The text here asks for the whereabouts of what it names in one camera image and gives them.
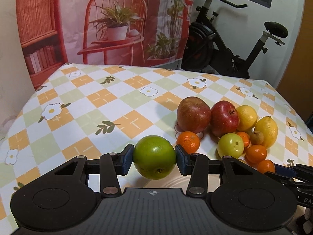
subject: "backdrop poster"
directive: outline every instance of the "backdrop poster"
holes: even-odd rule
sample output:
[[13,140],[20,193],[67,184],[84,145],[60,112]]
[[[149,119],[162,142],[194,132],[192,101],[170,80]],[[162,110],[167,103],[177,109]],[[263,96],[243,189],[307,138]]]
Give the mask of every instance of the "backdrop poster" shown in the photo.
[[193,0],[16,0],[35,87],[66,62],[157,66],[181,59]]

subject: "checkered tablecloth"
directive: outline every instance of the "checkered tablecloth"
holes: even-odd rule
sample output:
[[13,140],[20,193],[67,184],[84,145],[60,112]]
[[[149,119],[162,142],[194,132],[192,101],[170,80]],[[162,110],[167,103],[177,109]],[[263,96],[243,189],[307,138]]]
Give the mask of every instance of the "checkered tablecloth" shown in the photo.
[[[157,68],[65,64],[32,95],[0,149],[0,234],[17,225],[12,194],[65,161],[121,152],[146,135],[175,145],[176,109],[197,96],[210,107],[219,100],[250,105],[272,116],[279,133],[268,158],[286,166],[313,165],[313,136],[298,114],[267,82]],[[199,151],[216,159],[216,143],[204,134]],[[90,178],[90,187],[98,187]],[[132,166],[121,188],[147,183]]]

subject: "green apple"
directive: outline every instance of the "green apple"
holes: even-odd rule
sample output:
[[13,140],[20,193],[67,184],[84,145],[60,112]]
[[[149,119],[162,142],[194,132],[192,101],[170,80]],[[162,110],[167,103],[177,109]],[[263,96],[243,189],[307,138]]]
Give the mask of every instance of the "green apple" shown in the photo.
[[227,133],[222,136],[217,144],[217,152],[220,157],[230,155],[238,159],[244,152],[245,146],[242,138],[236,133]]
[[162,179],[176,165],[176,153],[166,139],[149,135],[139,140],[133,153],[133,162],[138,172],[147,179]]

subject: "book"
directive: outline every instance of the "book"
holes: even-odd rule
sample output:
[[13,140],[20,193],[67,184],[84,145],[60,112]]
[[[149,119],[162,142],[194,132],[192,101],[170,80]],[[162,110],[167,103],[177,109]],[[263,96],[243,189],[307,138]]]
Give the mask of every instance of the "book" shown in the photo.
[[40,71],[41,71],[41,68],[40,68],[40,63],[39,63],[39,59],[38,59],[37,52],[34,52],[34,53],[33,53],[33,56],[34,56],[34,62],[35,62],[37,71],[40,72]]
[[42,57],[41,57],[41,54],[40,54],[40,50],[37,50],[36,54],[37,54],[37,57],[38,57],[40,70],[43,70],[43,61],[42,61]]
[[44,48],[40,49],[40,56],[41,56],[41,60],[42,60],[43,69],[46,69],[48,67],[48,64],[47,64],[47,58],[48,57],[44,53]]
[[34,74],[35,70],[34,67],[32,66],[32,60],[30,59],[29,55],[25,56],[25,63],[29,74]]
[[34,54],[29,54],[29,57],[30,57],[30,60],[32,62],[32,68],[34,69],[34,72],[37,73],[38,69],[37,69],[37,66],[36,66],[36,63],[35,63]]
[[52,66],[55,64],[55,55],[53,46],[46,46],[47,56],[48,56],[48,64]]

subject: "white wall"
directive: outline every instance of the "white wall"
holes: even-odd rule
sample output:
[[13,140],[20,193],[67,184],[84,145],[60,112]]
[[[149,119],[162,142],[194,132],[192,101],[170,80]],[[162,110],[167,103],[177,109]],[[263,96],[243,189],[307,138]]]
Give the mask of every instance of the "white wall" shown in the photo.
[[[198,12],[196,6],[202,6],[205,0],[194,0],[191,21],[195,21]],[[216,11],[219,16],[213,23],[227,47],[241,58],[246,59],[257,40],[265,31],[264,22],[275,21],[288,29],[288,37],[282,39],[286,45],[278,46],[269,39],[265,47],[266,54],[260,53],[249,69],[252,79],[268,81],[277,87],[290,59],[302,19],[304,0],[272,0],[271,8],[266,8],[248,0],[230,0],[235,4],[248,5],[248,8],[236,9],[221,1],[213,0],[208,16]]]
[[33,93],[18,36],[15,0],[0,0],[0,133],[3,122],[16,116]]

